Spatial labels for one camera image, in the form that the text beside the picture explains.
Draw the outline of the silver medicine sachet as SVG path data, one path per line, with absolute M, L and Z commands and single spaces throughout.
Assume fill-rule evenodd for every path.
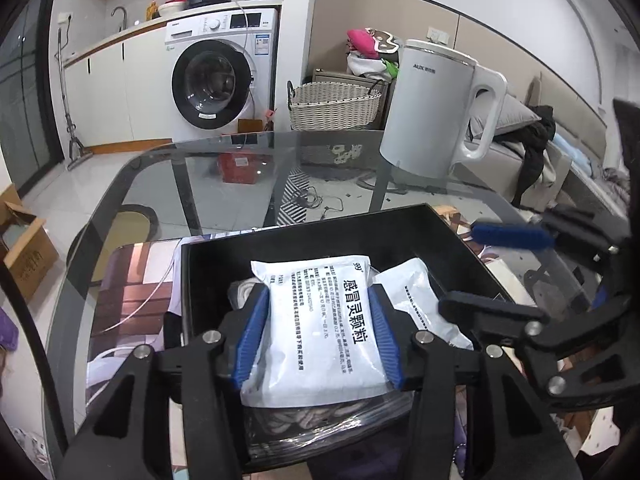
M 250 408 L 312 408 L 382 396 L 392 386 L 378 355 L 363 255 L 252 263 L 270 309 L 250 377 Z
M 472 350 L 472 342 L 456 324 L 446 321 L 438 310 L 438 298 L 432 289 L 430 274 L 420 258 L 412 258 L 373 278 L 382 285 L 395 310 L 410 315 L 418 330 L 428 330 L 450 346 Z

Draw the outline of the white copper-tipped cords bag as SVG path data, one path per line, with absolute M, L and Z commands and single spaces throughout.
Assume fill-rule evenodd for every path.
M 390 426 L 411 410 L 411 392 L 312 408 L 248 408 L 246 444 L 250 462 L 299 462 Z

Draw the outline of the black open cardboard box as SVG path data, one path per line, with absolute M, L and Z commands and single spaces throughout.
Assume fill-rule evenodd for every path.
M 414 328 L 458 348 L 470 343 L 438 314 L 438 297 L 508 296 L 427 205 L 183 246 L 186 333 L 230 342 L 224 398 L 245 470 L 301 462 L 408 412 L 378 353 L 374 285 Z

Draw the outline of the grey sofa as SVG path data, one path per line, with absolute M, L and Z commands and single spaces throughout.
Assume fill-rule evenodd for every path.
M 494 142 L 484 158 L 477 162 L 465 162 L 463 166 L 486 188 L 512 202 L 524 155 L 521 143 Z M 570 156 L 555 144 L 548 143 L 544 152 L 544 169 L 537 181 L 526 188 L 520 205 L 542 211 L 548 206 L 563 204 L 595 214 L 626 218 L 626 204 L 606 187 L 607 184 L 603 174 L 597 179 L 589 177 Z

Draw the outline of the black clothes on sofa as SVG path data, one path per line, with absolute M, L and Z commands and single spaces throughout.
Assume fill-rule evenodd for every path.
M 510 133 L 512 142 L 520 142 L 524 158 L 511 204 L 521 206 L 524 193 L 538 180 L 544 171 L 544 151 L 555 135 L 554 109 L 550 105 L 533 106 L 532 111 L 540 117 L 521 129 Z

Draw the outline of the anime print desk mat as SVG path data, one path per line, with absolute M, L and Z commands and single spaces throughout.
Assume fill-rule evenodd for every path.
M 102 271 L 90 336 L 86 389 L 90 402 L 104 389 L 138 344 L 157 350 L 171 333 L 182 330 L 180 249 L 185 240 L 144 242 L 117 248 Z M 488 246 L 469 244 L 472 252 L 503 284 L 512 298 L 538 306 L 564 320 L 585 311 L 590 293 L 582 282 L 585 271 L 561 278 L 565 263 L 541 263 L 522 276 L 513 274 L 506 259 Z

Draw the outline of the grey cushion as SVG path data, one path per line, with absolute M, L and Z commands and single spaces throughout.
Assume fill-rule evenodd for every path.
M 470 140 L 478 140 L 482 137 L 491 105 L 492 96 L 489 92 L 480 93 L 473 101 L 468 125 L 468 136 Z M 502 109 L 498 117 L 495 136 L 524 128 L 540 120 L 540 116 L 518 99 L 515 99 L 514 96 L 507 94 L 504 97 Z

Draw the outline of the white electric kettle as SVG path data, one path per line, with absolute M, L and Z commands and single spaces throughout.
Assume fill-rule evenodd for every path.
M 480 90 L 490 98 L 480 144 L 465 146 L 471 107 Z M 424 40 L 402 49 L 380 154 L 419 177 L 446 177 L 459 162 L 485 157 L 498 124 L 508 82 L 469 55 Z

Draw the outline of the round floor mat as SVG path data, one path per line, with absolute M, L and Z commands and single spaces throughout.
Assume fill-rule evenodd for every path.
M 159 225 L 157 214 L 151 207 L 138 204 L 120 206 L 99 255 L 96 271 L 105 268 L 115 249 L 152 240 Z

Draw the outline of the red box under table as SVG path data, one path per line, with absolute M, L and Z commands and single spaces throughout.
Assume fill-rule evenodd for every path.
M 224 153 L 217 158 L 221 179 L 226 183 L 255 184 L 262 174 L 262 156 Z

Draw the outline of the brown cardboard box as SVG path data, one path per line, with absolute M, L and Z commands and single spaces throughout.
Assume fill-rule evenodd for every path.
M 4 189 L 1 193 L 1 260 L 27 302 L 58 261 L 58 251 L 45 224 L 46 220 L 24 207 L 14 183 Z

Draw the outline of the white front-load washing machine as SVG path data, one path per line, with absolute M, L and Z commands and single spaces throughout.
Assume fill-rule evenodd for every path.
M 167 23 L 172 140 L 256 142 L 273 110 L 278 19 L 274 6 L 240 6 Z

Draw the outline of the white kitchen base cabinets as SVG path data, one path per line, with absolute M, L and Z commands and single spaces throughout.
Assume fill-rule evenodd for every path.
M 171 138 L 171 66 L 163 27 L 67 66 L 67 99 L 81 141 L 94 148 Z

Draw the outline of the black framed glass door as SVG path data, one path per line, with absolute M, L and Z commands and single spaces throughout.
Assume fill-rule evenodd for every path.
M 50 81 L 53 0 L 29 0 L 1 43 L 1 148 L 21 196 L 63 161 Z

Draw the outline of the yellow bottle on counter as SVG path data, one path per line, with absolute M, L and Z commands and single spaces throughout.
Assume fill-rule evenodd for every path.
M 156 0 L 151 0 L 151 3 L 145 9 L 145 21 L 152 21 L 154 18 L 158 18 L 160 12 L 158 12 L 158 5 Z

